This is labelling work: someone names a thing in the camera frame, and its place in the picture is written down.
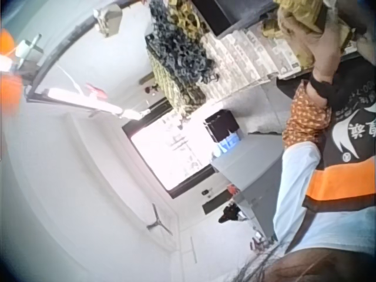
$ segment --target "white sleeve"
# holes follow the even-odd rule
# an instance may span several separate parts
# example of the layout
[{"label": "white sleeve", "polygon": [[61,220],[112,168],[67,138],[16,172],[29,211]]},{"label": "white sleeve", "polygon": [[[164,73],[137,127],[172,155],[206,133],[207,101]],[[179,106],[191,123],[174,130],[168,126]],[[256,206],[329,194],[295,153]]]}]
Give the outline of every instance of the white sleeve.
[{"label": "white sleeve", "polygon": [[274,215],[274,231],[279,240],[294,236],[305,214],[304,196],[320,161],[320,152],[312,142],[292,145],[282,157],[282,177]]}]

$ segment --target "window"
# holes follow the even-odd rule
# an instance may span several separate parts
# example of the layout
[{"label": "window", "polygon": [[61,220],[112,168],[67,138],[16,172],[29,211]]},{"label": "window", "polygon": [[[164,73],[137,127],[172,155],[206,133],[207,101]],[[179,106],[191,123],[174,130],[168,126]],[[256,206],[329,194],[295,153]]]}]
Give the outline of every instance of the window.
[{"label": "window", "polygon": [[202,122],[181,123],[167,99],[140,121],[123,130],[150,170],[175,198],[214,173],[210,165],[215,146]]}]

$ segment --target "orange patterned sleeve cover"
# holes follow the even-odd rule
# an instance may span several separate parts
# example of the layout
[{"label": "orange patterned sleeve cover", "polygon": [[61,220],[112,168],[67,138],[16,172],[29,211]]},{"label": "orange patterned sleeve cover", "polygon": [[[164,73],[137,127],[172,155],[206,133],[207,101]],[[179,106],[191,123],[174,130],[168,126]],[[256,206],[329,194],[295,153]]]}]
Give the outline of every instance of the orange patterned sleeve cover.
[{"label": "orange patterned sleeve cover", "polygon": [[306,93],[306,85],[307,81],[302,81],[291,104],[291,117],[282,134],[286,148],[306,141],[318,144],[330,122],[331,109],[316,106]]}]

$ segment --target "black window frame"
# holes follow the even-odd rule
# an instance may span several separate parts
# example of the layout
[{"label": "black window frame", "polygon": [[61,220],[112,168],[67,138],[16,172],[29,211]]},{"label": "black window frame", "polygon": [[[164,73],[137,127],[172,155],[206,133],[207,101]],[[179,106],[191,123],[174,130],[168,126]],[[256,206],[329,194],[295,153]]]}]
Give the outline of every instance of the black window frame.
[{"label": "black window frame", "polygon": [[173,110],[170,102],[167,100],[167,98],[163,98],[154,105],[152,105],[150,108],[150,113],[143,117],[141,120],[131,120],[127,124],[125,124],[122,129],[125,133],[125,135],[129,138],[132,146],[135,148],[135,150],[138,152],[139,156],[142,158],[146,166],[149,168],[151,173],[157,178],[158,182],[162,185],[164,190],[170,195],[171,198],[175,199],[176,197],[182,195],[183,193],[187,192],[188,190],[194,188],[196,185],[201,183],[202,181],[206,180],[213,174],[215,174],[215,170],[211,164],[208,164],[204,168],[202,168],[200,171],[196,172],[194,175],[188,177],[183,182],[179,183],[176,187],[172,188],[171,190],[167,190],[163,183],[159,180],[159,178],[155,175],[152,168],[149,166],[149,164],[145,161],[141,153],[138,151],[135,144],[132,142],[132,136],[135,135],[138,131],[141,129],[151,125],[153,122],[160,119],[165,114],[171,112]]}]

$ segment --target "orange stripe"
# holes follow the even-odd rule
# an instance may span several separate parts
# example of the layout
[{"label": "orange stripe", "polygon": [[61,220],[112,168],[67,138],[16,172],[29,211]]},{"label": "orange stripe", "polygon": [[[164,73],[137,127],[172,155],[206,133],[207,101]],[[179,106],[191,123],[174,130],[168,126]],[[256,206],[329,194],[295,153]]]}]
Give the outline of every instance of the orange stripe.
[{"label": "orange stripe", "polygon": [[375,156],[360,163],[339,164],[315,170],[307,196],[318,201],[375,194]]}]

